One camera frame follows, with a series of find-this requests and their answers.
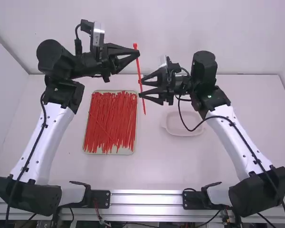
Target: white table surface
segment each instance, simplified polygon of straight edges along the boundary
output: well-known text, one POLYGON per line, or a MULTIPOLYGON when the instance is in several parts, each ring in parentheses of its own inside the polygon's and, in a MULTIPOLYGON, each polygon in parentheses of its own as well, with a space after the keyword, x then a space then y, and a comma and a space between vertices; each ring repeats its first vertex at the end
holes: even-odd
MULTIPOLYGON (((239 121, 261 152, 276 167, 285 166, 285 91, 277 75, 218 75, 219 85, 235 108, 239 121)), ((82 181, 94 189, 181 190, 222 181, 238 182, 231 159, 218 137, 205 124, 196 137, 169 135, 160 127, 167 105, 139 100, 137 147, 133 155, 95 155, 82 152, 91 93, 97 89, 139 90, 137 75, 102 79, 81 78, 85 93, 77 115, 67 128, 53 160, 50 183, 82 181)), ((40 114, 43 76, 30 76, 0 156, 0 176, 20 158, 40 114)), ((190 102, 182 102, 190 108, 190 102)))

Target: cable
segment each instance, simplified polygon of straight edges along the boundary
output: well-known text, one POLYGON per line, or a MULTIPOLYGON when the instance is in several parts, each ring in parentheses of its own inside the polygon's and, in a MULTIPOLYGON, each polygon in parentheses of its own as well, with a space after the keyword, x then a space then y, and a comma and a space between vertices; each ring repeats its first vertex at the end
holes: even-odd
POLYGON ((262 219, 264 219, 269 225, 271 225, 273 228, 276 228, 276 227, 274 226, 274 224, 272 224, 268 219, 266 219, 265 216, 263 216, 261 213, 258 213, 258 215, 259 215, 262 219))
POLYGON ((29 221, 31 221, 35 216, 36 216, 36 213, 33 214, 31 217, 29 217, 29 219, 25 221, 25 223, 23 223, 19 228, 24 228, 29 223, 29 221))
MULTIPOLYGON (((273 189, 276 192, 276 195, 278 196, 279 199, 281 199, 278 190, 276 188, 276 185, 273 183, 272 179, 270 178, 270 176, 268 175, 267 171, 265 170, 264 166, 261 164, 261 161, 257 158, 256 154, 253 152, 252 148, 249 146, 249 144, 247 143, 246 139, 244 138, 244 136, 242 135, 242 133, 240 132, 240 130, 236 127, 236 125, 228 118, 224 117, 224 116, 220 116, 220 115, 215 115, 215 116, 210 116, 205 118, 204 120, 202 120, 198 125, 196 125, 193 129, 189 129, 186 124, 184 123, 184 120, 181 116, 181 108, 180 108, 180 100, 178 100, 178 110, 179 110, 179 114, 180 114, 180 120, 182 122, 182 124, 184 125, 184 127, 189 131, 189 132, 193 132, 195 131, 202 123, 204 123, 205 121, 209 120, 209 119, 213 119, 213 118, 221 118, 224 120, 227 120, 230 123, 230 126, 234 127, 234 129, 237 131, 238 135, 240 136, 240 138, 243 140, 244 144, 246 145, 246 147, 249 149, 249 151, 251 152, 252 156, 255 158, 256 162, 258 163, 258 165, 260 166, 261 170, 263 171, 263 173, 265 174, 266 178, 269 180, 271 186, 273 187, 273 189)), ((282 200, 282 207, 284 209, 285 212, 285 203, 282 200)))
POLYGON ((180 101, 191 101, 191 99, 182 99, 182 98, 179 98, 175 95, 176 99, 180 100, 180 101))
POLYGON ((71 211, 71 213, 72 213, 72 221, 71 221, 71 223, 72 223, 72 222, 74 222, 74 218, 75 218, 75 217, 74 217, 74 213, 73 213, 72 208, 71 208, 71 207, 69 207, 69 208, 70 208, 70 211, 71 211))
POLYGON ((31 152, 30 152, 30 154, 29 154, 29 156, 28 156, 28 159, 27 159, 27 161, 25 162, 25 165, 23 166, 23 168, 22 168, 22 170, 21 170, 21 172, 20 172, 18 178, 16 179, 16 182, 15 182, 13 188, 11 189, 10 196, 9 196, 8 207, 7 207, 7 209, 6 209, 5 228, 8 228, 9 215, 10 215, 10 213, 9 213, 9 212, 10 212, 10 205, 11 205, 11 203, 12 203, 12 198, 13 198, 13 196, 14 196, 14 194, 15 194, 16 187, 17 187, 17 185, 18 185, 18 183, 19 183, 19 180, 20 180, 20 178, 22 177, 23 173, 25 172, 25 170, 27 170, 27 167, 28 167, 28 165, 29 165, 29 161, 30 161, 30 159, 31 159, 32 156, 33 156, 33 153, 34 153, 35 148, 36 148, 36 146, 37 146, 37 143, 38 143, 38 141, 39 141, 39 139, 40 139, 40 137, 41 137, 41 135, 42 135, 42 133, 43 133, 43 130, 44 130, 44 128, 45 128, 46 125, 47 125, 47 113, 46 113, 46 109, 45 109, 45 107, 44 107, 44 105, 43 105, 43 102, 42 102, 43 96, 44 96, 44 92, 42 93, 42 95, 41 95, 41 97, 40 97, 40 104, 41 104, 41 108, 42 108, 42 111, 43 111, 43 124, 42 124, 41 130, 40 130, 40 132, 39 132, 39 135, 38 135, 38 137, 37 137, 37 139, 36 139, 36 141, 35 141, 35 143, 34 143, 34 145, 33 145, 33 148, 32 148, 32 150, 31 150, 31 152))
POLYGON ((219 211, 218 211, 211 219, 209 219, 207 222, 202 223, 202 224, 196 226, 195 228, 199 228, 199 227, 202 227, 202 226, 204 226, 204 225, 210 223, 210 222, 220 213, 220 211, 221 211, 221 210, 219 210, 219 211))
POLYGON ((185 69, 185 68, 183 68, 183 67, 181 67, 181 69, 182 69, 183 71, 185 71, 185 72, 186 72, 187 76, 190 76, 190 73, 189 73, 189 71, 188 71, 188 70, 186 70, 186 69, 185 69))
POLYGON ((184 193, 184 191, 187 191, 187 190, 191 190, 191 191, 195 191, 195 192, 197 192, 195 189, 192 189, 192 188, 186 188, 186 189, 184 189, 184 190, 182 191, 182 193, 184 193))
POLYGON ((75 35, 76 35, 76 39, 79 39, 78 37, 78 28, 81 26, 81 24, 77 25, 75 28, 75 35))

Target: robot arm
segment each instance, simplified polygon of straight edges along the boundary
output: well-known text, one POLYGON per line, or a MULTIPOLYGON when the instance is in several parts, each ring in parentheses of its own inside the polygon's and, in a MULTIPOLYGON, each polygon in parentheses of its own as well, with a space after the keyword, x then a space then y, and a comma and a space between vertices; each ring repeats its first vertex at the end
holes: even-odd
POLYGON ((0 197, 11 207, 52 215, 58 206, 109 207, 109 191, 91 190, 90 185, 70 181, 65 186, 48 185, 55 153, 80 106, 84 85, 75 78, 118 74, 140 55, 138 50, 104 43, 104 30, 97 22, 81 20, 76 29, 91 36, 90 51, 82 53, 81 40, 75 39, 73 56, 55 40, 45 40, 37 48, 38 68, 45 74, 46 90, 40 102, 43 111, 24 153, 9 177, 0 177, 0 197))
POLYGON ((275 168, 249 138, 230 100, 215 85, 217 66, 214 54, 207 51, 194 54, 191 73, 167 57, 161 68, 142 79, 143 85, 156 88, 139 96, 160 105, 165 101, 173 105, 175 95, 179 96, 178 102, 182 95, 190 96, 195 111, 199 112, 203 121, 208 122, 223 143, 240 180, 229 188, 222 188, 219 185, 221 182, 203 187, 202 192, 206 195, 203 205, 209 209, 217 204, 229 205, 238 215, 246 217, 281 204, 285 195, 285 168, 275 168), (176 76, 175 73, 181 70, 187 75, 176 76))

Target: plastic container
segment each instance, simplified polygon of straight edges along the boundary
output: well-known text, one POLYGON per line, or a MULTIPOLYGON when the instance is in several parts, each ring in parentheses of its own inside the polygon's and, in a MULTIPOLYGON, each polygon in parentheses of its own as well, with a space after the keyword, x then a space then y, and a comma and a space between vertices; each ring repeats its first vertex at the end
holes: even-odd
MULTIPOLYGON (((182 109, 181 116, 189 129, 193 129, 202 121, 200 114, 193 109, 182 109)), ((179 111, 175 110, 175 107, 163 115, 161 127, 165 128, 169 134, 176 136, 196 136, 204 131, 204 127, 201 125, 195 131, 189 132, 182 124, 179 111)))

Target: red zip tie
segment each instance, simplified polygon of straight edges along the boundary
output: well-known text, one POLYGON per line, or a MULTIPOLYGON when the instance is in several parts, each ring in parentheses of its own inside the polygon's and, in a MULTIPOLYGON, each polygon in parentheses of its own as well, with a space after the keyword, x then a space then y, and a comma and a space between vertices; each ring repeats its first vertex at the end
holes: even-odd
MULTIPOLYGON (((137 50, 137 43, 133 43, 133 48, 134 50, 137 50)), ((139 60, 138 58, 136 59, 136 66, 137 66, 137 73, 138 73, 138 83, 141 88, 141 93, 143 92, 143 87, 142 87, 142 76, 141 76, 141 68, 139 67, 139 60)), ((143 105, 143 113, 146 115, 146 106, 144 104, 144 99, 142 99, 142 105, 143 105)))

